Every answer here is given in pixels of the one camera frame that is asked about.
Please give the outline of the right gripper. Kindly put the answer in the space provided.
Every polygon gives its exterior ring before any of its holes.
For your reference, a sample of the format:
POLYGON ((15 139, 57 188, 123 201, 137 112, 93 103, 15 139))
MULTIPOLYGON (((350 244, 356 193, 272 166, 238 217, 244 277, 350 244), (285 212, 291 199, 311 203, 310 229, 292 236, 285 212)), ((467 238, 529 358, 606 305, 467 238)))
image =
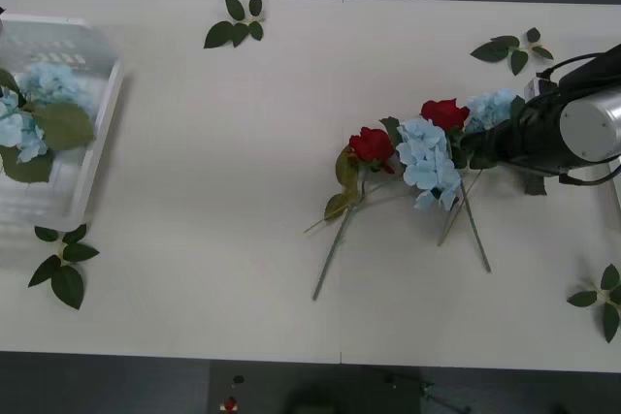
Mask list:
POLYGON ((461 147, 470 153, 471 163, 526 162, 523 132, 527 122, 527 117, 511 118, 489 130, 468 134, 461 147))

